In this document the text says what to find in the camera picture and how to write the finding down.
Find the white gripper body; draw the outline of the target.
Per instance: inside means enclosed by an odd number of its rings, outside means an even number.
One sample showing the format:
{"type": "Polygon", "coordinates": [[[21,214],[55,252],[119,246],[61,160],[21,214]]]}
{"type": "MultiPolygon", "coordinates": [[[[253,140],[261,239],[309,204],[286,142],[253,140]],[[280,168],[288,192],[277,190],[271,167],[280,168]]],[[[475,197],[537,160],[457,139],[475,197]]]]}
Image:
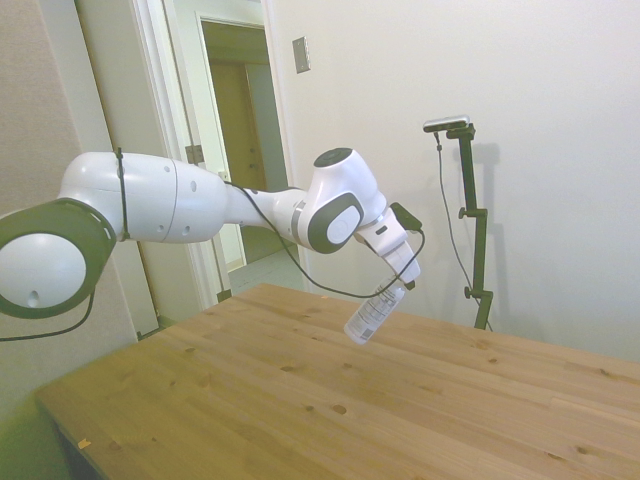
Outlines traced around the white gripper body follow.
{"type": "Polygon", "coordinates": [[[419,277],[421,270],[408,243],[408,233],[392,211],[359,227],[355,239],[384,260],[403,284],[409,285],[419,277]]]}

